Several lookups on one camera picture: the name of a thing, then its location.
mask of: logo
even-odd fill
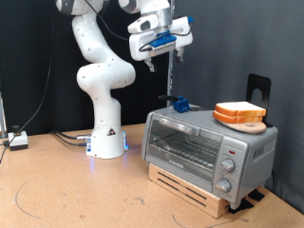
[[[262,145],[258,150],[255,151],[254,159],[258,158],[262,154],[264,154],[264,145]]]
[[[113,130],[113,128],[111,127],[111,129],[108,131],[106,136],[112,136],[112,135],[116,135],[115,131]]]
[[[177,166],[178,168],[183,169],[183,165],[182,165],[182,164],[180,164],[180,163],[178,163],[178,162],[176,162],[176,161],[169,160],[169,163],[171,163],[171,164],[173,164],[173,165]]]

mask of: metal stand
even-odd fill
[[[2,131],[2,139],[7,137],[6,128],[4,126],[4,116],[3,116],[3,106],[2,106],[2,93],[0,92],[0,124],[1,124],[1,131]]]

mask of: toaster oven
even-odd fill
[[[242,133],[216,121],[212,111],[179,113],[167,107],[147,117],[142,158],[237,209],[271,177],[276,137],[274,126],[260,134]]]

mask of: wooden plate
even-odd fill
[[[248,123],[224,123],[221,121],[219,122],[235,130],[250,133],[250,134],[262,133],[266,130],[266,125],[263,122],[248,122]]]

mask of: black stand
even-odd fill
[[[266,123],[268,114],[268,105],[270,97],[270,89],[272,87],[272,81],[269,78],[250,74],[248,76],[246,102],[252,103],[253,93],[256,89],[259,89],[262,93],[262,108],[266,109],[266,115],[263,117],[263,122],[267,127],[272,127],[271,124]]]

